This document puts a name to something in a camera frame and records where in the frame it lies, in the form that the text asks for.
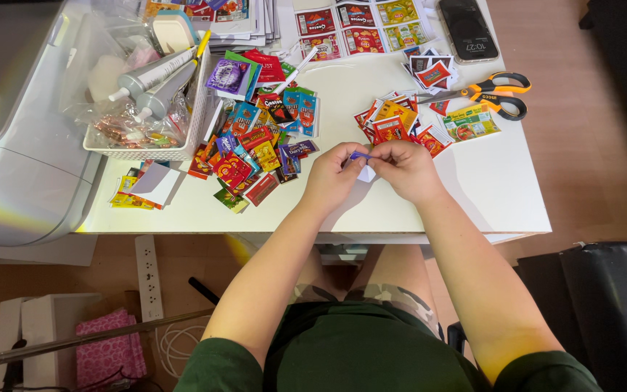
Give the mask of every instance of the power strip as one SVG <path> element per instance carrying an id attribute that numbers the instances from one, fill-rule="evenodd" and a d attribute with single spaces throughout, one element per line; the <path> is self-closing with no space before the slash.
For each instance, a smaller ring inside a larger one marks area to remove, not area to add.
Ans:
<path id="1" fill-rule="evenodd" d="M 156 263 L 154 236 L 135 238 L 137 256 L 137 275 L 139 277 L 139 300 L 142 302 L 142 322 L 164 318 L 164 306 L 161 302 L 161 282 L 159 267 Z"/>

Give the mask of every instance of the camouflage shorts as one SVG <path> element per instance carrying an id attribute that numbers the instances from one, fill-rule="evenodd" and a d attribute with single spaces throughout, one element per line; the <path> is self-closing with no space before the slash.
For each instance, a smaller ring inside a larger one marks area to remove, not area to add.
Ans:
<path id="1" fill-rule="evenodd" d="M 333 294 L 312 285 L 296 285 L 289 303 L 328 302 L 337 301 Z M 369 302 L 381 305 L 383 303 L 396 309 L 404 310 L 417 317 L 437 339 L 444 340 L 440 333 L 440 326 L 435 312 L 420 297 L 402 287 L 387 283 L 360 286 L 350 290 L 345 301 Z"/>

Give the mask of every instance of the pink cloth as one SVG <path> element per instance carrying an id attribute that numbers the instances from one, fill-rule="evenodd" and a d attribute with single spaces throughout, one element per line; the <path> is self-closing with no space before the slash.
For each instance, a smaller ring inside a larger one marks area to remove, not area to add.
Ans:
<path id="1" fill-rule="evenodd" d="M 128 315 L 125 309 L 120 309 L 98 319 L 80 323 L 77 325 L 77 336 L 134 324 L 136 324 L 135 316 Z M 146 364 L 138 333 L 77 347 L 78 388 L 109 377 L 120 367 L 123 369 L 123 374 L 128 377 L 138 378 L 146 375 Z M 100 385 L 121 378 L 122 376 L 118 373 Z"/>

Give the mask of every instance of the gray glue tube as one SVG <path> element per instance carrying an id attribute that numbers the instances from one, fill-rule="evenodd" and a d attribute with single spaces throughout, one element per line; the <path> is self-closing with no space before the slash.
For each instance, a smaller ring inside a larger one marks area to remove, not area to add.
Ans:
<path id="1" fill-rule="evenodd" d="M 197 68 L 197 60 L 190 61 L 168 79 L 137 97 L 137 109 L 141 109 L 135 116 L 135 121 L 141 123 L 149 116 L 155 120 L 163 119 L 168 114 L 176 94 L 190 81 L 195 68 Z"/>
<path id="2" fill-rule="evenodd" d="M 180 66 L 195 58 L 196 52 L 197 46 L 179 50 L 118 76 L 120 89 L 110 94 L 108 99 L 114 102 L 122 97 L 132 96 L 136 100 L 144 91 L 163 82 Z"/>

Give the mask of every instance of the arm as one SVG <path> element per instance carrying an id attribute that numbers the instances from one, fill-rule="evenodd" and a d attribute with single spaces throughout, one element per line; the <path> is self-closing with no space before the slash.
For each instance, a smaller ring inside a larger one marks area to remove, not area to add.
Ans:
<path id="1" fill-rule="evenodd" d="M 374 148 L 369 165 L 413 202 L 471 350 L 492 382 L 522 355 L 563 350 L 511 266 L 444 189 L 430 153 L 408 142 Z M 387 162 L 393 159 L 395 164 Z"/>
<path id="2" fill-rule="evenodd" d="M 299 204 L 231 281 L 214 309 L 204 338 L 239 343 L 261 368 L 265 366 L 270 342 L 318 229 L 345 201 L 366 164 L 364 158 L 358 158 L 345 170 L 341 168 L 355 149 L 367 153 L 361 144 L 341 143 L 316 159 Z"/>

